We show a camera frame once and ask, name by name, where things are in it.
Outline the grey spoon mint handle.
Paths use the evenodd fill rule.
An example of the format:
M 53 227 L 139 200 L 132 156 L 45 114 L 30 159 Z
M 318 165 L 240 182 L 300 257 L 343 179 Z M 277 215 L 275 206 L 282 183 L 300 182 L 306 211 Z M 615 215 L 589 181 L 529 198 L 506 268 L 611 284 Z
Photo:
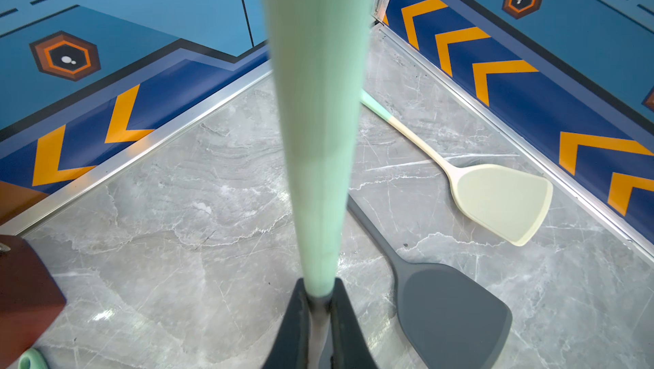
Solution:
M 264 0 L 302 277 L 308 367 L 332 343 L 330 303 L 359 134 L 374 0 Z

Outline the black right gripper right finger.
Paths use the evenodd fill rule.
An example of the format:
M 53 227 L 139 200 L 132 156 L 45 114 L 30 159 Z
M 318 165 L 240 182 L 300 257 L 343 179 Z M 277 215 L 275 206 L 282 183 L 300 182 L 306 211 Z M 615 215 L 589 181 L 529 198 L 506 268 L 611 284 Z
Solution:
M 360 329 L 343 281 L 336 278 L 330 303 L 332 332 L 331 367 L 378 369 Z

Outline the dark red metronome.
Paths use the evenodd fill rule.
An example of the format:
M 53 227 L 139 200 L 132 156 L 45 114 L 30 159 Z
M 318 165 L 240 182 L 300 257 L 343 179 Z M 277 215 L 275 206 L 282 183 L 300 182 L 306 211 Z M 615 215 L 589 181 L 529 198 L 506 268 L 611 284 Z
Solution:
M 1 237 L 1 366 L 30 349 L 66 306 L 44 263 L 22 238 Z

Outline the grey ladle mint handle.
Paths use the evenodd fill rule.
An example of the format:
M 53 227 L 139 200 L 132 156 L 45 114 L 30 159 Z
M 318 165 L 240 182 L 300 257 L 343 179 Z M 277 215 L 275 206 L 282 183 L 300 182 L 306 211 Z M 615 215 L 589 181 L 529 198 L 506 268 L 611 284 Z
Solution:
M 353 198 L 347 208 L 389 261 L 400 326 L 425 365 L 493 367 L 509 336 L 509 306 L 451 266 L 403 260 Z

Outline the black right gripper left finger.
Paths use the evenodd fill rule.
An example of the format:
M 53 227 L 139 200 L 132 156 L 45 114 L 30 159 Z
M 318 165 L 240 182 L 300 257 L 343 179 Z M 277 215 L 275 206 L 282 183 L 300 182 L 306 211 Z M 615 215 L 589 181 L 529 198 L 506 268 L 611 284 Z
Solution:
M 296 282 L 278 334 L 263 369 L 306 369 L 310 338 L 310 309 L 304 280 Z

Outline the cream turner mint handle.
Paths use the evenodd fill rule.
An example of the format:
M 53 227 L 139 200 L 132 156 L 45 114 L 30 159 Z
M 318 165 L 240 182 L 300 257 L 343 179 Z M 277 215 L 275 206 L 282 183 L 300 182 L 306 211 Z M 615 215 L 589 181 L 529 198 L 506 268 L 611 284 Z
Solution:
M 536 234 L 553 199 L 548 179 L 494 164 L 454 166 L 365 91 L 361 103 L 445 172 L 456 206 L 469 219 L 515 246 L 524 246 Z

